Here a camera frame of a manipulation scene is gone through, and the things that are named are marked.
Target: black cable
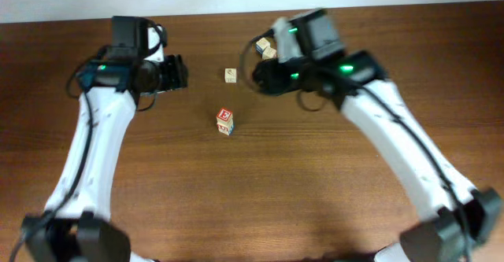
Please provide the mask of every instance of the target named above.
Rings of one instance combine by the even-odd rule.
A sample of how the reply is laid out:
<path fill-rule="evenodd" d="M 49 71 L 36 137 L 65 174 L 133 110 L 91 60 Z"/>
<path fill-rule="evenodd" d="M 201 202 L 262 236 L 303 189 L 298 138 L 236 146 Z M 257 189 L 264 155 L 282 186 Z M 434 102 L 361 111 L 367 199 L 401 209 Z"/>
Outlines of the black cable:
<path fill-rule="evenodd" d="M 93 135 L 93 111 L 91 110 L 91 103 L 89 101 L 89 97 L 84 91 L 82 85 L 80 84 L 81 89 L 83 90 L 83 95 L 87 104 L 87 111 L 89 113 L 89 132 L 87 133 L 86 144 L 84 145 L 82 159 L 80 160 L 79 169 L 77 170 L 76 177 L 73 179 L 73 183 L 70 186 L 69 192 L 63 197 L 61 203 L 51 212 L 47 213 L 39 222 L 37 222 L 34 226 L 30 227 L 30 229 L 21 234 L 20 238 L 16 242 L 16 245 L 13 247 L 12 252 L 10 253 L 9 262 L 14 262 L 16 260 L 16 255 L 23 246 L 23 244 L 32 238 L 40 229 L 44 228 L 54 217 L 56 217 L 57 212 L 65 206 L 65 204 L 72 198 L 74 192 L 79 185 L 80 178 L 83 174 L 84 167 L 86 166 L 87 155 L 89 154 L 89 149 L 91 147 L 91 139 Z"/>
<path fill-rule="evenodd" d="M 239 55 L 239 74 L 242 76 L 242 79 L 245 80 L 245 84 L 254 92 L 258 92 L 258 89 L 256 88 L 255 84 L 253 84 L 248 76 L 245 73 L 245 63 L 246 63 L 246 55 L 248 54 L 250 48 L 260 39 L 265 38 L 265 37 L 271 37 L 274 35 L 273 29 L 269 29 L 268 31 L 264 32 L 262 35 L 259 35 L 253 39 L 251 39 L 246 45 L 245 48 L 243 48 L 242 54 Z"/>
<path fill-rule="evenodd" d="M 156 53 L 156 52 L 158 51 L 158 49 L 159 49 L 159 47 L 160 47 L 161 45 L 163 45 L 163 46 L 166 46 L 166 45 L 163 43 L 163 34 L 162 34 L 162 31 L 161 31 L 161 30 L 159 30 L 159 28 L 158 28 L 158 26 L 161 26 L 161 25 L 160 25 L 160 24 L 156 24 L 156 23 L 155 23 L 154 21 L 152 21 L 152 20 L 149 20 L 149 19 L 146 19 L 146 18 L 143 18 L 143 19 L 145 19 L 145 20 L 146 20 L 147 24 L 148 24 L 149 26 L 151 26 L 151 27 L 152 27 L 152 28 L 156 31 L 157 35 L 159 36 L 159 42 L 157 43 L 157 45 L 156 45 L 156 46 L 154 46 L 154 47 L 152 47 L 152 48 L 151 48 L 151 49 L 149 49 L 149 51 L 148 51 L 147 56 L 150 56 L 150 55 L 152 55 L 152 54 Z"/>
<path fill-rule="evenodd" d="M 137 109 L 136 111 L 137 112 L 145 112 L 149 109 L 152 109 L 152 107 L 154 107 L 154 104 L 156 103 L 156 99 L 158 98 L 158 93 L 157 92 L 154 92 L 154 98 L 152 99 L 152 102 L 150 103 L 150 105 L 148 105 L 147 107 L 143 108 L 143 109 Z"/>
<path fill-rule="evenodd" d="M 311 109 L 311 108 L 308 108 L 305 103 L 302 101 L 302 93 L 304 93 L 305 91 L 303 90 L 299 90 L 298 93 L 296 94 L 296 102 L 298 103 L 299 107 L 302 109 L 302 110 L 305 110 L 307 112 L 311 112 L 311 113 L 315 113 L 315 112 L 318 112 L 320 111 L 321 109 L 323 109 L 325 107 L 325 105 L 328 103 L 328 99 L 327 98 L 323 98 L 324 100 L 322 101 L 322 104 L 320 107 L 316 108 L 316 109 Z"/>
<path fill-rule="evenodd" d="M 77 65 L 77 67 L 73 70 L 71 76 L 69 77 L 69 79 L 66 81 L 66 84 L 65 84 L 66 94 L 70 98 L 75 98 L 75 99 L 79 98 L 79 95 L 72 94 L 72 92 L 70 90 L 70 87 L 72 86 L 72 81 L 76 78 L 77 73 L 79 73 L 83 69 L 84 65 L 86 65 L 89 61 L 92 61 L 94 59 L 102 59 L 105 56 L 105 53 L 106 53 L 106 50 L 108 49 L 108 47 L 109 47 L 109 45 L 102 46 L 98 50 L 96 55 L 88 57 L 85 61 L 83 61 L 79 65 Z"/>

